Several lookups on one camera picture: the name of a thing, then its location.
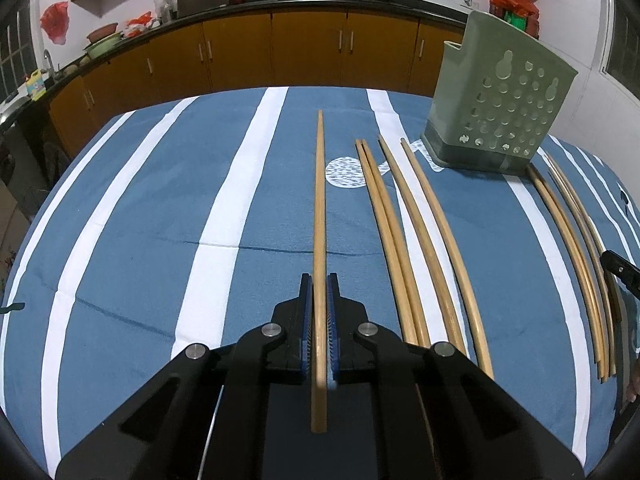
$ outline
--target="striped tablecloth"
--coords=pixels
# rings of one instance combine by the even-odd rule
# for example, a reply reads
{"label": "striped tablecloth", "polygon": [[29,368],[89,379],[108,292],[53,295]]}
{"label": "striped tablecloth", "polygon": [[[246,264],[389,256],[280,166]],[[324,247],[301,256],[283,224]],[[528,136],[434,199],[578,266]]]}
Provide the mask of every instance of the striped tablecloth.
{"label": "striped tablecloth", "polygon": [[[350,88],[222,92],[111,120],[76,158],[31,226],[9,279],[0,401],[50,473],[188,343],[229,344],[297,295],[312,270],[317,110],[324,110],[328,272],[370,319],[399,332],[356,160],[367,139],[399,218],[433,342],[446,339],[415,232],[376,138],[396,154],[464,309],[442,238],[399,139],[408,137],[446,212],[474,286],[495,380],[591,470],[620,398],[601,384],[577,279],[529,182],[439,168],[419,140],[431,100]],[[596,157],[550,137],[607,248],[640,261],[636,210]],[[543,159],[534,163],[546,174]],[[618,335],[619,369],[638,346],[635,300]]]}

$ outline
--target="tablecloth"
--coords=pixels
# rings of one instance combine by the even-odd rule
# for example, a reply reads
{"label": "tablecloth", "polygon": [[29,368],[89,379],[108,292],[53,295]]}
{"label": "tablecloth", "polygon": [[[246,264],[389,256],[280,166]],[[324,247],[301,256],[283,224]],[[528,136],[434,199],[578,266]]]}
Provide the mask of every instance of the tablecloth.
{"label": "tablecloth", "polygon": [[[601,384],[577,279],[534,187],[436,166],[420,133],[429,98],[351,88],[222,92],[113,118],[73,161],[22,244],[4,295],[1,407],[50,473],[61,456],[190,342],[217,347],[270,319],[312,270],[318,110],[326,143],[327,270],[399,333],[354,140],[367,139],[407,240],[433,342],[446,339],[415,232],[376,139],[423,212],[475,359],[442,238],[400,147],[405,136],[466,264],[495,380],[591,470],[607,447],[619,374]],[[549,136],[607,248],[640,261],[638,212],[601,160]],[[540,155],[533,162],[547,175]],[[623,290],[618,367],[635,358]]]}

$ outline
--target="wooden chopstick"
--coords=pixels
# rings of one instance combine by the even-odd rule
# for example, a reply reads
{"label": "wooden chopstick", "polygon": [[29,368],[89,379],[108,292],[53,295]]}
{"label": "wooden chopstick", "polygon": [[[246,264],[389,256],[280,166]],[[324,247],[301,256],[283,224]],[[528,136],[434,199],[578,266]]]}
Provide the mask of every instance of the wooden chopstick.
{"label": "wooden chopstick", "polygon": [[318,110],[316,197],[314,203],[314,319],[311,359],[311,431],[326,432],[326,212],[324,195],[324,121]]}
{"label": "wooden chopstick", "polygon": [[587,311],[587,318],[589,319],[589,327],[591,330],[591,341],[593,343],[593,355],[594,360],[598,367],[598,378],[604,377],[603,362],[604,362],[604,342],[602,338],[602,326],[598,324],[600,316],[598,315],[598,305],[596,295],[593,290],[593,282],[591,280],[591,274],[589,273],[586,265],[586,259],[582,252],[582,247],[577,241],[577,236],[574,232],[574,228],[569,223],[564,209],[562,209],[556,194],[551,190],[548,183],[540,175],[540,172],[533,164],[527,166],[527,174],[531,179],[533,185],[538,190],[540,197],[546,205],[546,208],[551,213],[562,240],[569,252],[572,264],[574,265],[575,273],[578,278],[578,284],[580,285],[580,291],[584,298],[584,304]]}
{"label": "wooden chopstick", "polygon": [[380,172],[378,171],[378,165],[373,158],[373,153],[371,153],[366,140],[362,141],[362,147],[364,149],[365,155],[367,156],[367,160],[369,161],[369,167],[373,175],[373,180],[378,187],[378,194],[382,199],[382,205],[385,209],[386,220],[388,221],[389,228],[391,229],[391,236],[393,238],[394,246],[396,247],[398,260],[400,261],[402,277],[404,278],[404,286],[409,299],[409,306],[411,307],[411,313],[414,320],[415,335],[418,338],[418,345],[429,348],[431,346],[429,331],[427,330],[427,323],[424,319],[422,301],[420,300],[420,294],[418,293],[418,285],[417,283],[415,283],[414,269],[411,266],[411,262],[409,261],[409,251],[407,250],[406,242],[404,241],[404,236],[402,235],[402,229],[400,228],[398,217],[396,216],[393,204],[391,203],[389,193],[386,190],[385,183],[382,180],[382,175],[380,175]]}
{"label": "wooden chopstick", "polygon": [[429,207],[433,212],[433,216],[436,220],[436,224],[438,225],[438,229],[442,234],[444,245],[447,248],[447,253],[449,253],[451,265],[453,266],[453,271],[456,275],[456,279],[458,280],[460,293],[465,305],[466,316],[469,321],[469,329],[471,331],[471,337],[474,341],[476,356],[478,357],[478,366],[485,374],[493,379],[494,368],[491,363],[489,345],[486,341],[484,326],[482,325],[482,317],[480,316],[478,303],[476,301],[476,295],[474,294],[469,275],[466,272],[465,263],[462,259],[462,255],[460,254],[460,250],[458,249],[458,244],[456,243],[456,239],[453,235],[453,232],[451,231],[451,227],[449,225],[449,222],[447,221],[447,217],[445,216],[442,206],[440,205],[440,201],[438,200],[436,194],[433,192],[433,188],[429,183],[429,179],[427,179],[427,176],[422,170],[422,167],[420,166],[418,159],[414,155],[411,146],[409,146],[409,143],[406,141],[406,139],[401,139],[400,142],[402,144],[402,148],[404,148],[404,152],[406,153],[407,158],[409,159],[411,167],[414,168],[414,173],[418,177],[418,182],[420,182],[422,192],[424,193]]}
{"label": "wooden chopstick", "polygon": [[606,332],[607,332],[607,343],[608,343],[608,354],[605,354],[605,357],[608,359],[605,360],[605,368],[607,370],[607,378],[616,374],[616,343],[615,343],[615,335],[613,329],[613,314],[612,307],[609,300],[609,287],[607,286],[605,280],[605,273],[600,265],[600,257],[604,251],[600,251],[598,249],[598,245],[600,244],[600,239],[598,235],[594,232],[595,229],[591,224],[589,215],[582,204],[580,197],[575,192],[574,186],[569,182],[569,179],[566,177],[560,166],[556,163],[551,155],[546,154],[548,161],[551,166],[551,177],[558,186],[564,201],[569,206],[569,210],[575,218],[576,223],[578,224],[578,228],[580,229],[580,233],[582,234],[582,238],[584,239],[584,243],[587,246],[587,251],[589,253],[589,257],[591,259],[591,264],[593,265],[593,270],[596,274],[596,280],[598,282],[598,290],[600,291],[600,299],[602,302],[602,307],[604,310],[604,317],[606,321]]}
{"label": "wooden chopstick", "polygon": [[369,166],[369,159],[364,152],[364,148],[362,147],[362,142],[360,140],[356,140],[356,150],[358,151],[358,158],[360,159],[360,165],[362,166],[362,173],[364,175],[365,183],[367,184],[367,190],[369,191],[373,213],[376,218],[376,223],[378,224],[382,248],[385,252],[386,266],[389,271],[391,287],[396,299],[396,309],[398,311],[402,339],[407,343],[417,345],[418,338],[415,333],[414,318],[411,312],[406,286],[404,284],[404,277],[402,276],[398,252],[394,245],[391,228],[389,227],[389,222],[385,214],[385,208],[378,192],[378,186],[373,178],[373,170]]}

